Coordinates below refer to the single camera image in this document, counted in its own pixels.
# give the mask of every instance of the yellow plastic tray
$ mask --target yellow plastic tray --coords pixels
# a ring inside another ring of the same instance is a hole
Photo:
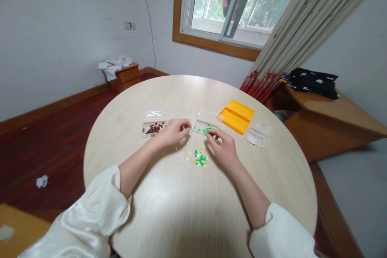
[[[253,118],[255,110],[232,100],[221,112],[225,118],[222,121],[231,129],[243,134]]]

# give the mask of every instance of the wrist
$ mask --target wrist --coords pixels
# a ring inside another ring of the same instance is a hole
[[[236,161],[234,161],[233,163],[230,164],[230,166],[228,167],[227,170],[234,177],[235,175],[237,175],[239,172],[243,171],[244,169],[245,169],[245,167],[243,166],[242,162],[239,159],[237,159]]]
[[[165,147],[165,143],[163,139],[160,137],[160,135],[156,135],[154,137],[151,137],[149,140],[149,145],[154,149],[155,151],[159,151]]]

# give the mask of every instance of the small clear container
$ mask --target small clear container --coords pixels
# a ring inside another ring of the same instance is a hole
[[[222,115],[200,110],[193,130],[198,134],[206,135],[207,130],[218,129],[224,118]]]
[[[188,119],[192,124],[193,110],[194,109],[191,106],[170,106],[165,110],[165,115],[168,120],[173,118]]]
[[[140,112],[142,119],[142,137],[152,137],[155,136],[158,132],[149,132],[151,128],[159,128],[159,131],[162,130],[168,124],[168,118],[165,114],[165,111],[145,111]]]
[[[262,149],[265,145],[266,138],[270,135],[272,130],[273,127],[269,124],[258,119],[252,119],[243,134],[243,139]]]

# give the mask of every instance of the left hand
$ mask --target left hand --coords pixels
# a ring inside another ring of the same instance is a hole
[[[176,144],[191,131],[192,125],[188,119],[171,119],[154,139],[157,139],[162,147]]]

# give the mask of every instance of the plastic box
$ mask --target plastic box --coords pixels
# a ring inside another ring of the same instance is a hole
[[[169,120],[173,118],[187,118],[192,124],[192,110],[193,108],[190,106],[170,106],[164,111],[143,111],[141,112],[142,119],[142,137],[152,137],[157,134],[155,133],[147,133],[150,129],[150,126],[161,126],[160,131],[164,129],[164,127],[168,124]]]
[[[196,118],[194,132],[198,134],[206,135],[208,129],[218,129],[220,123],[225,117],[219,114],[215,114],[209,111],[200,110]]]
[[[220,114],[225,117],[222,121],[239,134],[243,134],[253,118],[255,110],[232,100]]]
[[[243,135],[243,139],[258,148],[263,148],[266,138],[270,135],[272,130],[273,127],[269,124],[258,119],[252,119]]]
[[[168,124],[168,118],[164,111],[145,111],[145,112],[140,112],[140,114],[142,118],[141,132],[142,132],[142,137],[144,138],[152,137],[157,134],[157,133],[147,133],[151,125],[153,126],[162,125],[163,127],[165,127]]]

